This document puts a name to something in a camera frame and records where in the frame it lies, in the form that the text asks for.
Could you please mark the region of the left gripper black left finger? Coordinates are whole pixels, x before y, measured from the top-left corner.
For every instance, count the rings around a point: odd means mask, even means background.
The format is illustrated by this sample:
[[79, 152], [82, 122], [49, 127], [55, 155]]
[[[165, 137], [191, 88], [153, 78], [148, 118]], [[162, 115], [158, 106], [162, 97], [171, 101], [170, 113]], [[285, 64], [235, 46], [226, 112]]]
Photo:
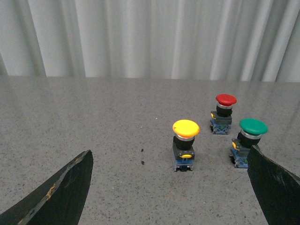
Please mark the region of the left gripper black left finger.
[[0, 215], [2, 225], [76, 225], [90, 188], [91, 150], [80, 153]]

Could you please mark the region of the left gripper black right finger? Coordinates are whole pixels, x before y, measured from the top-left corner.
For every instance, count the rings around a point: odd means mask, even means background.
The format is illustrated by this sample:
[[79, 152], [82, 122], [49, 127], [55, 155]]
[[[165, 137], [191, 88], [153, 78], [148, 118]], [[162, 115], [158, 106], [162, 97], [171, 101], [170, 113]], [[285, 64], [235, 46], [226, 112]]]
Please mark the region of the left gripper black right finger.
[[300, 223], [300, 178], [264, 156], [257, 146], [248, 154], [248, 175], [269, 225]]

